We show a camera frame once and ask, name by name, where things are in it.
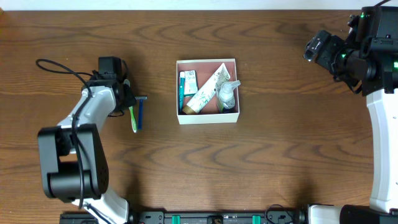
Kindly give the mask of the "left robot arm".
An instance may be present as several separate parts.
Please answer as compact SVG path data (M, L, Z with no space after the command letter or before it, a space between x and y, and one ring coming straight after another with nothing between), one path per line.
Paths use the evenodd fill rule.
M129 202L109 186L109 169L100 139L107 118L123 116L136 104L118 57L100 57L98 69L83 80L81 98L56 126L37 135L42 186L48 198L72 203L60 223L134 223Z

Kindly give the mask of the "green white soap box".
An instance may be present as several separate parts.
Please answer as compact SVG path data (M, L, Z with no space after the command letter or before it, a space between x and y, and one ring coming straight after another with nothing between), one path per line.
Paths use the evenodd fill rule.
M197 73L195 70L184 71L185 86L184 96L193 96L198 91Z

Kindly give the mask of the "white floral cream tube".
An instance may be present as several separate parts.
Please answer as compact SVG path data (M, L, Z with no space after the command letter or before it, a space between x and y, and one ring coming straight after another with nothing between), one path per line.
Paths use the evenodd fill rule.
M182 108L185 114L198 114L216 95L219 87L231 78L225 63L222 63L206 83L191 97Z

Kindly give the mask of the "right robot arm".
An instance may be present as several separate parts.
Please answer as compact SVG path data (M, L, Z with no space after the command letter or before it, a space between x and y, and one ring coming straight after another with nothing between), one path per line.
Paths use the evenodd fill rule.
M369 206L309 205L296 223L397 223L397 7L363 7L342 39L320 30L303 57L362 94L373 131L373 187Z

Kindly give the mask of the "blue disposable razor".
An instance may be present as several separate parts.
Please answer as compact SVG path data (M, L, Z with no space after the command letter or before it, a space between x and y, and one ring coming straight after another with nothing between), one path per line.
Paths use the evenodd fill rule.
M136 96L135 99L139 102L137 129L141 130L144 115L144 101L147 100L147 96Z

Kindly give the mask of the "green toothbrush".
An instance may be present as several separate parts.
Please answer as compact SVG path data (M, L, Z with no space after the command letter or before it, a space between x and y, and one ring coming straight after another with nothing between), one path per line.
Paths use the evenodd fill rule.
M128 79L125 79L124 80L124 84L130 86L130 81ZM133 106L129 107L129 112L130 112L130 115L131 115L132 130L133 130L134 133L137 133L137 123L136 123L136 119L135 119L135 116L134 116L134 107Z

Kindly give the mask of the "white box pink interior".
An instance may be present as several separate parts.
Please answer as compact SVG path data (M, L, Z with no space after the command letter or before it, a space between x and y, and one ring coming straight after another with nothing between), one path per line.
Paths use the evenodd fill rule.
M214 74L221 64L225 64L231 76L230 81L236 81L236 59L199 59L199 60L178 60L176 62L176 100L177 100L177 119L179 124L211 124L211 123L236 123L239 114L239 89L234 89L235 107L231 113L220 113L217 107L217 99L214 96L209 103L200 111L199 114L186 115L179 112L179 73L187 70L196 71L198 87L202 87L205 82Z

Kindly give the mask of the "clear sanitizer pump bottle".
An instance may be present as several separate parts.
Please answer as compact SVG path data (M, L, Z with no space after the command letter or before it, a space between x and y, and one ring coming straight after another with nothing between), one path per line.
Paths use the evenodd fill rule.
M232 113L236 104L234 90L240 86L239 80L233 82L224 82L218 90L217 107L220 113Z

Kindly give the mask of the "small teal toothpaste tube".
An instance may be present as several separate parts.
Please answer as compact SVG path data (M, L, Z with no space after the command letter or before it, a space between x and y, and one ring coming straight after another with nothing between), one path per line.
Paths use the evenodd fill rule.
M183 102L185 98L185 72L179 73L179 88L178 88L178 108L179 112L182 112Z

